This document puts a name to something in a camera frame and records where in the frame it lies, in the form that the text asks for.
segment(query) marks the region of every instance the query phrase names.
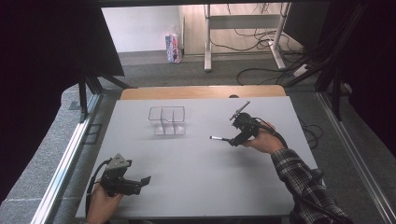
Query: person's right hand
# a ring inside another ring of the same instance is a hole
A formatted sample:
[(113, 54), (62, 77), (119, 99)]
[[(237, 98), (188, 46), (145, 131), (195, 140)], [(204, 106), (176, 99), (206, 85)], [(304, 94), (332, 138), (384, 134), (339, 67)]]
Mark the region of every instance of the person's right hand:
[[(260, 122), (260, 124), (275, 129), (275, 127), (269, 122), (267, 123)], [(277, 137), (275, 137), (273, 134), (262, 128), (259, 129), (259, 133), (257, 134), (257, 137), (255, 137), (252, 140), (247, 140), (242, 145), (244, 147), (254, 147), (260, 152), (269, 153), (269, 154), (273, 154), (274, 152), (282, 148), (285, 148), (285, 146), (283, 146), (283, 144), (280, 142), (279, 139), (277, 139)]]

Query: acrylic organizer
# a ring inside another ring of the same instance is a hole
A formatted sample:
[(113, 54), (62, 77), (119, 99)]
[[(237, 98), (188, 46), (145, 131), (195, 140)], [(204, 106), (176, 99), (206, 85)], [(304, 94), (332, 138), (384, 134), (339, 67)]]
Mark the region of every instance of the acrylic organizer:
[(184, 106), (155, 106), (148, 119), (155, 134), (186, 134)]

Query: black device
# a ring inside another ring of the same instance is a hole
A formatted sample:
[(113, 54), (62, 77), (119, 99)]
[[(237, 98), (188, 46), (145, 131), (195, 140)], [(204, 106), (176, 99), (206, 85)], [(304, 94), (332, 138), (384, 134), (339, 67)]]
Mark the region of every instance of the black device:
[[(240, 134), (238, 134), (233, 139), (220, 138), (215, 136), (210, 136), (210, 139), (227, 141), (231, 146), (237, 147), (245, 143), (251, 136), (257, 137), (259, 129), (264, 129), (277, 137), (282, 142), (284, 147), (288, 147), (282, 135), (277, 133), (276, 130), (273, 129), (264, 120), (253, 118), (248, 113), (242, 112), (242, 110), (247, 107), (248, 104), (250, 104), (250, 101), (247, 101), (241, 108), (237, 109), (236, 112), (230, 117), (230, 120), (235, 119), (233, 121), (233, 126), (241, 131)], [(265, 126), (260, 124), (259, 120), (266, 123), (267, 125)]]
[(100, 185), (105, 189), (110, 197), (116, 194), (139, 195), (140, 190), (149, 184), (151, 176), (141, 179), (140, 181), (127, 180), (125, 175), (128, 167), (132, 165), (131, 160), (125, 160), (121, 154), (117, 154), (110, 160), (103, 161), (96, 169), (95, 174), (91, 177), (90, 185), (87, 189), (87, 198), (85, 204), (85, 213), (88, 215), (91, 203), (92, 188), (95, 184), (96, 176), (103, 165), (107, 164), (107, 168), (103, 171)]

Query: forearm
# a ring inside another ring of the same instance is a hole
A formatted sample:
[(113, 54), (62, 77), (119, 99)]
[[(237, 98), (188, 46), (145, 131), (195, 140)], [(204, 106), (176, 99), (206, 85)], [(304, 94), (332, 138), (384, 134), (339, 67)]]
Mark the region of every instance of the forearm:
[[(291, 149), (280, 149), (273, 153), (271, 158), (280, 180), (286, 184), (295, 198), (304, 198), (339, 217), (347, 216), (336, 206), (335, 200), (322, 185), (322, 171), (311, 170)], [(303, 219), (305, 223), (314, 223), (319, 220), (327, 220), (326, 222), (332, 223), (332, 219), (324, 216), (312, 206), (302, 203), (300, 200), (295, 200), (295, 202), (297, 206), (294, 208), (294, 214)]]

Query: plaid shirt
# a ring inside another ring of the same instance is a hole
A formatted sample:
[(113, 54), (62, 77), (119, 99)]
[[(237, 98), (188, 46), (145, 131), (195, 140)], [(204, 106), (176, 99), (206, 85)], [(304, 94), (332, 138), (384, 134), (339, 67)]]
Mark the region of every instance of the plaid shirt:
[(294, 194), (302, 196), (338, 217), (347, 215), (336, 206), (335, 200), (322, 185), (323, 172), (311, 170), (294, 150), (281, 149), (271, 155), (277, 174), (293, 194), (295, 205), (290, 212), (291, 223), (338, 223), (332, 218), (297, 200)]

